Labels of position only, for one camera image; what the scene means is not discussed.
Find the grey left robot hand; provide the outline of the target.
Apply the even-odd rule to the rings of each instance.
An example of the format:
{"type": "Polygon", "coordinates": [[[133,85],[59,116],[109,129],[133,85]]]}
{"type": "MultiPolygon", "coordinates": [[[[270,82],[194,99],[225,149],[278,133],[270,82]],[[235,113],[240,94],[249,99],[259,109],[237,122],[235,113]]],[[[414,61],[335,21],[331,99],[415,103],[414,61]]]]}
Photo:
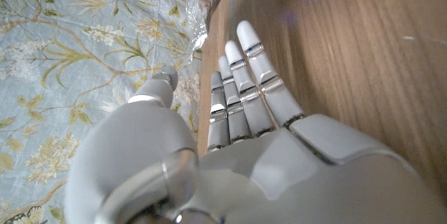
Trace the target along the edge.
{"type": "Polygon", "coordinates": [[[401,156],[307,116],[248,21],[212,75],[208,153],[171,109],[172,67],[78,147],[67,223],[445,223],[446,205],[401,156]]]}

